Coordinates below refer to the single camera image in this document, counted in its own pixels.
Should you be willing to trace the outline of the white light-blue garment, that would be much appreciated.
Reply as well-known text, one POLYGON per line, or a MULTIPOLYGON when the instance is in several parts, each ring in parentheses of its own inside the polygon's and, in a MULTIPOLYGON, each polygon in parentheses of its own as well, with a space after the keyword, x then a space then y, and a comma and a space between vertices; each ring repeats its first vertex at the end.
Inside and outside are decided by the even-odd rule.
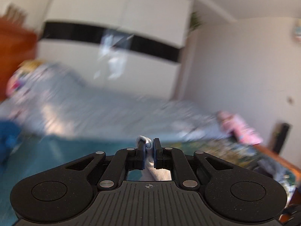
POLYGON ((171 173, 167 169, 155 169, 154 167, 154 145, 153 141, 148 137, 139 136, 137 138, 137 146, 139 141, 145 144, 146 160, 145 168, 141 171, 140 181, 171 181, 171 173))

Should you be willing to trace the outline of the pink blanket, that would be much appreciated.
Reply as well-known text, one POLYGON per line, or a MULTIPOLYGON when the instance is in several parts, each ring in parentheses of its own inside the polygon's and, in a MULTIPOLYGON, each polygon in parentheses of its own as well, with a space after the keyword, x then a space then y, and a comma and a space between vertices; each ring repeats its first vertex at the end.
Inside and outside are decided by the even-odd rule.
POLYGON ((239 114, 219 111, 217 113, 217 118, 223 131, 233 135, 241 144, 257 145, 263 142, 259 133, 250 127, 239 114))

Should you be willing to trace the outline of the light blue floral quilt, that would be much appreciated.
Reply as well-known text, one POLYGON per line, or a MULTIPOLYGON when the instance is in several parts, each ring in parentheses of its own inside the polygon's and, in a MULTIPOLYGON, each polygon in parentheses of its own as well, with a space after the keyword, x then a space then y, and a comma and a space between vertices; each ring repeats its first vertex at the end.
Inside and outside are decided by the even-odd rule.
POLYGON ((165 141, 228 138, 216 114, 168 101, 94 87, 70 68, 44 63, 1 103, 1 118, 36 135, 165 141))

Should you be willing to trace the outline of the teal floral bed sheet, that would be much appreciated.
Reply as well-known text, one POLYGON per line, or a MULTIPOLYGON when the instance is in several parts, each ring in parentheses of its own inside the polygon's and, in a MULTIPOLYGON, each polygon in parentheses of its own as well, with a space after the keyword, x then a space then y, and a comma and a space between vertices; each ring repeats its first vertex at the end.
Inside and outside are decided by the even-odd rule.
MULTIPOLYGON (((1 169, 1 225, 13 225, 17 220, 10 204, 10 192, 18 181, 93 152, 104 151, 110 156, 134 144, 134 141, 65 140, 54 136, 24 137, 18 150, 8 158, 1 169)), ((285 188, 289 199, 292 198, 297 185, 296 176, 280 162, 256 150, 255 146, 242 145, 232 138, 194 142, 161 141, 161 145, 178 148, 186 155, 193 155, 195 151, 200 150, 253 171, 267 172, 285 188)))

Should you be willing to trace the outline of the dark blue garment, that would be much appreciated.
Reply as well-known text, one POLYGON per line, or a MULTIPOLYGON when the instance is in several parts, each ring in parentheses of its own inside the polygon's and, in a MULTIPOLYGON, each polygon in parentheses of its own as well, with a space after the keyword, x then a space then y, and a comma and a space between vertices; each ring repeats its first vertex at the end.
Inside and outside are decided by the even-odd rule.
POLYGON ((15 122, 1 119, 0 128, 1 139, 1 169, 6 165, 8 158, 13 150, 19 144, 19 136, 21 134, 21 128, 15 122))

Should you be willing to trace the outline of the white black-striped wardrobe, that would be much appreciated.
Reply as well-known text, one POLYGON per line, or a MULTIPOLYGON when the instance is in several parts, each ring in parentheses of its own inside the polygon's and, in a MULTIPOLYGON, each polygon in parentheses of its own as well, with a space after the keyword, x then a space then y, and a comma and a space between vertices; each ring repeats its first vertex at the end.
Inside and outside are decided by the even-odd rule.
POLYGON ((87 82, 173 97, 192 0, 52 0, 38 46, 87 82))

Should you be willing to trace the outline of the green potted plant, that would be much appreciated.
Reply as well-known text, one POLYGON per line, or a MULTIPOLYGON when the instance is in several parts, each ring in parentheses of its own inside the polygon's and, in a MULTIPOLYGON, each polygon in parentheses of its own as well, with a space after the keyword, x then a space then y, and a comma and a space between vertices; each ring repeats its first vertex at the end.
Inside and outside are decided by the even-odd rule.
POLYGON ((192 12, 190 18, 189 32, 197 30, 202 24, 203 22, 198 13, 196 11, 192 12))

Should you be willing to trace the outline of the colourful cartoon pillow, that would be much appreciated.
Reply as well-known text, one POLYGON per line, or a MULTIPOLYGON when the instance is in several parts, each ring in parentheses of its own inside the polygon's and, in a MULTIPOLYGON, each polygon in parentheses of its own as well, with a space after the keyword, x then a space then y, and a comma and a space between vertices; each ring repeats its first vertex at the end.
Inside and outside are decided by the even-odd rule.
POLYGON ((17 71, 8 80, 6 87, 6 97, 13 96, 21 87, 24 86, 28 76, 34 72, 40 65, 44 64, 43 60, 25 60, 17 67, 17 71))

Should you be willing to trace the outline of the orange wooden headboard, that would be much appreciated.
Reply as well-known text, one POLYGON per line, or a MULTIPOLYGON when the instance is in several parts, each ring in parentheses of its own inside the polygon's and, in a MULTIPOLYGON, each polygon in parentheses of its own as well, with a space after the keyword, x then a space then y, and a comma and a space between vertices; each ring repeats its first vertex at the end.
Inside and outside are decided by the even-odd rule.
POLYGON ((37 34, 1 18, 0 80, 1 101, 6 98, 8 80, 20 63, 36 57, 37 34))

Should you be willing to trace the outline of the black box by wall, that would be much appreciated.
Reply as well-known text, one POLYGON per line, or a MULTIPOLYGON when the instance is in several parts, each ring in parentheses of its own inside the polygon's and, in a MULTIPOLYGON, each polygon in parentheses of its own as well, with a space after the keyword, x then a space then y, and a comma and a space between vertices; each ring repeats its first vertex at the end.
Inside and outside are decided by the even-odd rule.
POLYGON ((290 131, 290 124, 288 124, 286 122, 283 122, 277 126, 276 133, 275 133, 275 139, 274 139, 273 151, 275 153, 277 153, 278 155, 280 154, 280 152, 285 144, 285 141, 289 134, 289 131, 290 131))

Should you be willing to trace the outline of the wall switch panel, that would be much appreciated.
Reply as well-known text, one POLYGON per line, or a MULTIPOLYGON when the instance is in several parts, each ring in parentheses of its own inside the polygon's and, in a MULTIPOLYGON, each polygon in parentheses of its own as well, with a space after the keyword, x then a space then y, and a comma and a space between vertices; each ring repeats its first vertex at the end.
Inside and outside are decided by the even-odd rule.
POLYGON ((27 18, 27 13, 25 10, 17 7, 15 4, 10 3, 5 10, 3 19, 9 21, 18 26, 23 26, 27 18))

